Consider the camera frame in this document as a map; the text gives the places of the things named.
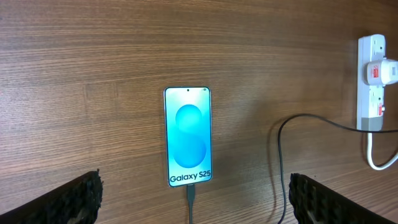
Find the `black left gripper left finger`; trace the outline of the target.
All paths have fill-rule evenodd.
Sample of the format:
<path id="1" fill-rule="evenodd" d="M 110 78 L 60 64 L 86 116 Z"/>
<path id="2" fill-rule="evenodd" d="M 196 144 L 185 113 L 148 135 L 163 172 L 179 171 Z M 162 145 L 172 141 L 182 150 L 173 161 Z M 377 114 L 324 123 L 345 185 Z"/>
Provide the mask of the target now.
<path id="1" fill-rule="evenodd" d="M 1 215 L 1 223 L 94 224 L 103 196 L 99 171 L 76 179 Z"/>

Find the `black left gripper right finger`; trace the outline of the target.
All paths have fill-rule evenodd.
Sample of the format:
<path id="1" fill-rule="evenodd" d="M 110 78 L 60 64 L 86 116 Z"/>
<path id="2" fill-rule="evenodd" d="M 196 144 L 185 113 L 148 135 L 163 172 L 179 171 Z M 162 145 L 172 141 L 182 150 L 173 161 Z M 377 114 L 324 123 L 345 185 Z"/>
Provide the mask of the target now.
<path id="1" fill-rule="evenodd" d="M 290 175 L 289 202 L 302 224 L 394 224 L 310 177 Z"/>

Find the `blue Galaxy smartphone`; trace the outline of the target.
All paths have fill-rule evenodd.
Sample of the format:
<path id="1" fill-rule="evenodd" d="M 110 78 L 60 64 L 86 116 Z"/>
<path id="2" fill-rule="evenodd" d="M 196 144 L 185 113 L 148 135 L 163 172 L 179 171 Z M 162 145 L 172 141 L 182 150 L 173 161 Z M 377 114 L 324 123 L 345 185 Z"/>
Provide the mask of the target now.
<path id="1" fill-rule="evenodd" d="M 213 177 L 211 90 L 172 86 L 164 90 L 167 177 L 171 187 Z"/>

